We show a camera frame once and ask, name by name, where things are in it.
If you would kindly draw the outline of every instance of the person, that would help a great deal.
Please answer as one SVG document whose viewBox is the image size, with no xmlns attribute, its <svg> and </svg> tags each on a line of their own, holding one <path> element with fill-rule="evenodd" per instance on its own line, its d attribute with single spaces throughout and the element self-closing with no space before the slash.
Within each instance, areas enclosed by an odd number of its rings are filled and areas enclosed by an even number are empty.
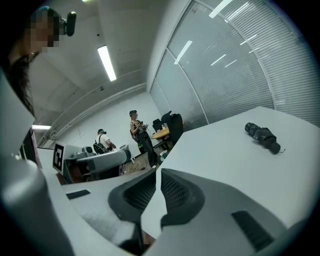
<svg viewBox="0 0 320 256">
<path fill-rule="evenodd" d="M 8 82 L 33 116 L 35 113 L 29 96 L 29 67 L 43 48 L 53 47 L 54 42 L 59 40 L 58 17 L 59 14 L 48 6 L 37 9 L 21 29 L 21 36 L 13 44 L 10 52 L 5 58 L 1 58 L 1 67 Z M 42 168 L 32 129 L 23 141 L 20 156 L 35 162 L 39 168 Z"/>
<path fill-rule="evenodd" d="M 152 145 L 151 139 L 147 133 L 147 126 L 143 124 L 142 121 L 137 120 L 138 113 L 136 110 L 131 110 L 129 112 L 131 117 L 130 130 L 133 136 L 136 136 L 140 143 L 144 146 L 148 153 L 149 164 L 152 168 L 156 168 L 156 153 Z"/>
<path fill-rule="evenodd" d="M 112 149 L 116 149 L 116 145 L 110 141 L 109 137 L 106 134 L 107 133 L 103 129 L 99 129 L 98 135 L 95 138 L 96 143 L 101 143 L 109 151 L 111 151 Z"/>
</svg>

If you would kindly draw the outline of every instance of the wooden desk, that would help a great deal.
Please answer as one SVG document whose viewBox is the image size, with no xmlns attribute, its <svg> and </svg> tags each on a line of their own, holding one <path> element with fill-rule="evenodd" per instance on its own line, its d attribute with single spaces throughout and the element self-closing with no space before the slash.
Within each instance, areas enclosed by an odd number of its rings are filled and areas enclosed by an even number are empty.
<svg viewBox="0 0 320 256">
<path fill-rule="evenodd" d="M 159 130 L 157 131 L 155 134 L 153 134 L 151 136 L 151 139 L 161 139 L 164 136 L 167 136 L 168 134 L 170 134 L 169 128 L 166 127 L 165 130 Z"/>
</svg>

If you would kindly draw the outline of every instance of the white t-shirt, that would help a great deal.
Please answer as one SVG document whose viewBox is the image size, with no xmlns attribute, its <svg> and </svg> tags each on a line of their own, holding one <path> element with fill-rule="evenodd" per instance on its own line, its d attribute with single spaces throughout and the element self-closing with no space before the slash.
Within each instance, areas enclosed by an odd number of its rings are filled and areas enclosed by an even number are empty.
<svg viewBox="0 0 320 256">
<path fill-rule="evenodd" d="M 97 137 L 95 138 L 95 141 L 96 143 L 99 143 L 99 137 L 100 137 L 101 134 L 98 134 Z M 105 134 L 102 134 L 101 135 L 101 138 L 100 138 L 100 143 L 105 147 L 105 148 L 108 148 L 108 144 L 106 143 L 106 141 L 110 140 L 109 137 Z"/>
</svg>

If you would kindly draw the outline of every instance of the ceiling light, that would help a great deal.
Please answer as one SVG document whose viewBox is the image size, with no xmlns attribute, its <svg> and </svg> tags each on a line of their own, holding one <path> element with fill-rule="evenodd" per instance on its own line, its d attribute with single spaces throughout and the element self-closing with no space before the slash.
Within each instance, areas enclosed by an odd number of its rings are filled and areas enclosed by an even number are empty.
<svg viewBox="0 0 320 256">
<path fill-rule="evenodd" d="M 209 17 L 210 18 L 214 18 L 214 17 L 216 17 L 216 15 L 218 14 L 218 13 L 220 13 L 222 10 L 223 10 L 223 8 L 225 8 L 229 3 L 231 3 L 232 2 L 232 0 L 223 0 L 221 3 L 219 3 L 218 4 L 218 6 L 209 14 Z"/>
<path fill-rule="evenodd" d="M 34 130 L 49 130 L 51 128 L 50 125 L 32 125 L 32 129 Z"/>
<path fill-rule="evenodd" d="M 175 65 L 178 64 L 181 57 L 185 54 L 186 50 L 189 48 L 189 46 L 192 44 L 192 41 L 186 42 L 185 46 L 182 48 L 181 52 L 179 53 L 178 57 L 176 58 L 176 61 L 174 62 Z"/>
<path fill-rule="evenodd" d="M 232 63 L 236 62 L 236 61 L 237 61 L 237 60 L 232 61 L 231 63 L 229 63 L 228 65 L 226 65 L 225 68 L 228 67 L 229 65 L 231 65 Z"/>
<path fill-rule="evenodd" d="M 226 54 L 224 54 L 224 55 L 222 55 L 220 58 L 218 58 L 214 63 L 211 64 L 211 66 L 212 66 L 213 64 L 216 64 L 218 61 L 220 61 L 224 56 L 226 56 Z"/>
<path fill-rule="evenodd" d="M 258 49 L 260 49 L 260 47 L 257 47 L 257 48 L 255 48 L 254 50 L 256 51 L 256 50 L 258 50 Z M 252 53 L 254 50 L 249 51 L 249 53 Z"/>
<path fill-rule="evenodd" d="M 257 36 L 257 34 L 255 34 L 255 35 L 253 35 L 253 36 L 249 37 L 247 40 L 245 40 L 245 41 L 243 41 L 242 43 L 240 43 L 240 45 L 242 46 L 244 43 L 246 43 L 246 42 L 248 42 L 249 40 L 251 40 L 251 39 L 255 38 L 256 36 Z"/>
<path fill-rule="evenodd" d="M 108 74 L 108 77 L 110 81 L 116 80 L 116 74 L 114 71 L 114 68 L 112 67 L 108 48 L 106 45 L 98 48 L 98 53 L 100 55 L 100 58 L 102 60 L 103 66 L 105 68 L 106 73 Z"/>
</svg>

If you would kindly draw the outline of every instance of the chair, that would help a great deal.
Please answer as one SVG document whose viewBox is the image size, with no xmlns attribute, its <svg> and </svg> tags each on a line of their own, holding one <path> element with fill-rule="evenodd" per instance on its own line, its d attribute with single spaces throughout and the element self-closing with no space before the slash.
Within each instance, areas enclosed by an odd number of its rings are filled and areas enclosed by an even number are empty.
<svg viewBox="0 0 320 256">
<path fill-rule="evenodd" d="M 170 120 L 170 113 L 172 111 L 170 110 L 168 113 L 164 114 L 162 117 L 161 117 L 161 121 L 162 123 L 168 123 L 169 120 Z"/>
<path fill-rule="evenodd" d="M 159 119 L 156 119 L 153 121 L 153 129 L 155 130 L 155 132 L 157 132 L 158 130 L 162 129 L 162 125 L 164 123 L 162 121 L 160 121 Z M 169 146 L 167 144 L 167 141 L 165 138 L 162 139 L 157 139 L 157 141 L 159 142 L 157 145 L 155 145 L 153 148 L 156 149 L 158 147 L 161 147 L 163 150 L 169 150 Z"/>
<path fill-rule="evenodd" d="M 155 130 L 155 132 L 157 132 L 158 130 L 160 130 L 160 129 L 162 128 L 162 125 L 163 125 L 163 124 L 164 124 L 164 123 L 161 122 L 159 119 L 156 119 L 156 120 L 153 121 L 152 127 L 153 127 L 153 129 Z"/>
<path fill-rule="evenodd" d="M 184 133 L 184 126 L 181 115 L 169 115 L 167 124 L 170 131 L 170 139 L 174 146 L 180 139 L 181 135 Z"/>
</svg>

